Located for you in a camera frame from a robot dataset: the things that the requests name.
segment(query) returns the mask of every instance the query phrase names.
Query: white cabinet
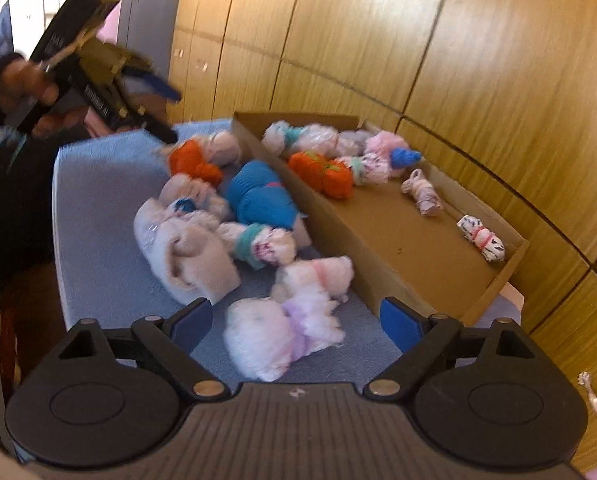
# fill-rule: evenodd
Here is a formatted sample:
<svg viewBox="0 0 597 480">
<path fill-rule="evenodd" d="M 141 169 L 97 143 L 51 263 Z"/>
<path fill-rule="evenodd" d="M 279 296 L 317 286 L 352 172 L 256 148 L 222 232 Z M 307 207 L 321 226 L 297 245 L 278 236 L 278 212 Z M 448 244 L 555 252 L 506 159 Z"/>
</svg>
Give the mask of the white cabinet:
<svg viewBox="0 0 597 480">
<path fill-rule="evenodd" d="M 29 57 L 45 31 L 43 0 L 10 0 L 14 48 Z"/>
</svg>

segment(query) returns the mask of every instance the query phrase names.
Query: hand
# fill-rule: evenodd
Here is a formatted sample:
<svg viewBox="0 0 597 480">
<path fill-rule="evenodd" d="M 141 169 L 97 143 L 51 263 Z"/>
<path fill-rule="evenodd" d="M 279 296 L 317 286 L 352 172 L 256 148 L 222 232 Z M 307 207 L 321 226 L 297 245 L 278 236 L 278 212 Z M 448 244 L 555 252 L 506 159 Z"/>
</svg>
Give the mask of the hand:
<svg viewBox="0 0 597 480">
<path fill-rule="evenodd" d="M 58 99 L 58 86 L 48 79 L 40 66 L 24 59 L 15 59 L 5 67 L 0 78 L 0 109 L 13 111 L 25 96 L 31 96 L 47 106 Z"/>
<path fill-rule="evenodd" d="M 54 84 L 39 65 L 16 59 L 11 62 L 0 78 L 0 109 L 8 114 L 15 110 L 26 96 L 51 106 L 58 98 L 58 86 Z M 35 137 L 46 137 L 62 128 L 70 128 L 83 121 L 87 107 L 70 110 L 67 114 L 48 114 L 32 130 Z"/>
</svg>

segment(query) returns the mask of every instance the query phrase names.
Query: blue gripper pad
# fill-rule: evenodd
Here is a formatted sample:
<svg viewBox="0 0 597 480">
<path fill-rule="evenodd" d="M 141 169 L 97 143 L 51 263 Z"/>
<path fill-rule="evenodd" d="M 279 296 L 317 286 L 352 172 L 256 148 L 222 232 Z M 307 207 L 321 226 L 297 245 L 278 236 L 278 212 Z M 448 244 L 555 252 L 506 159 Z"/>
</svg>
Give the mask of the blue gripper pad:
<svg viewBox="0 0 597 480">
<path fill-rule="evenodd" d="M 403 353 L 422 339 L 422 327 L 427 323 L 427 318 L 396 298 L 385 298 L 381 302 L 379 318 L 383 332 Z"/>
<path fill-rule="evenodd" d="M 212 304 L 205 298 L 190 303 L 163 323 L 163 332 L 176 346 L 191 353 L 210 332 Z"/>
</svg>

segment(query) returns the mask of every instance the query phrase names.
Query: white fluffy sock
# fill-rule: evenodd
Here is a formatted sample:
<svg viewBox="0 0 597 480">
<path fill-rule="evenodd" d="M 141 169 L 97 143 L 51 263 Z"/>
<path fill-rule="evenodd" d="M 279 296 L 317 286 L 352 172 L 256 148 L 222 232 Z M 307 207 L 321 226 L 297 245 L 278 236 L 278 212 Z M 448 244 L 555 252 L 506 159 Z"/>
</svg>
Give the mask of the white fluffy sock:
<svg viewBox="0 0 597 480">
<path fill-rule="evenodd" d="M 221 222 L 232 216 L 227 200 L 221 197 L 211 184 L 200 178 L 191 178 L 184 173 L 175 174 L 165 183 L 158 197 L 166 207 L 181 198 L 194 200 L 198 209 L 209 211 L 216 215 Z"/>
<path fill-rule="evenodd" d="M 236 246 L 248 227 L 237 222 L 223 222 L 216 230 L 227 251 L 239 259 L 243 259 L 243 255 L 236 250 Z M 289 265 L 296 258 L 296 244 L 290 232 L 265 225 L 249 244 L 249 252 L 258 262 L 275 266 Z"/>
<path fill-rule="evenodd" d="M 344 300 L 353 277 L 354 269 L 348 256 L 299 260 L 277 270 L 271 295 L 282 303 L 305 287 L 320 285 L 331 298 Z"/>
<path fill-rule="evenodd" d="M 241 158 L 241 147 L 238 139 L 229 130 L 216 134 L 196 134 L 192 139 L 198 142 L 205 162 L 214 164 L 219 168 L 233 164 Z"/>
<path fill-rule="evenodd" d="M 215 304 L 241 283 L 216 235 L 183 218 L 168 218 L 154 199 L 136 213 L 134 236 L 153 274 L 181 304 L 201 297 Z"/>
</svg>

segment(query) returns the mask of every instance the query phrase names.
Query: person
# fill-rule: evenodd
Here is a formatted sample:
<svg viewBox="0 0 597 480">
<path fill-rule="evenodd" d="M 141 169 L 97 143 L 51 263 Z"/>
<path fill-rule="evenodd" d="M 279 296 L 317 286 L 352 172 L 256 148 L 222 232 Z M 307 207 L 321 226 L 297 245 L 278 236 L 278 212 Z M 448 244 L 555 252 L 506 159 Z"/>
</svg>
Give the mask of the person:
<svg viewBox="0 0 597 480">
<path fill-rule="evenodd" d="M 0 56 L 0 126 L 27 96 L 53 105 L 58 98 L 58 87 L 40 66 L 24 60 L 19 54 Z M 61 128 L 75 126 L 81 118 L 80 113 L 77 110 L 67 114 L 48 114 L 37 123 L 33 134 L 44 137 Z"/>
<path fill-rule="evenodd" d="M 0 126 L 28 97 L 53 105 L 58 88 L 35 63 L 18 54 L 0 56 Z M 89 138 L 84 126 L 76 126 L 82 115 L 45 115 L 31 136 L 0 132 L 0 290 L 15 273 L 53 257 L 54 160 L 61 146 Z"/>
</svg>

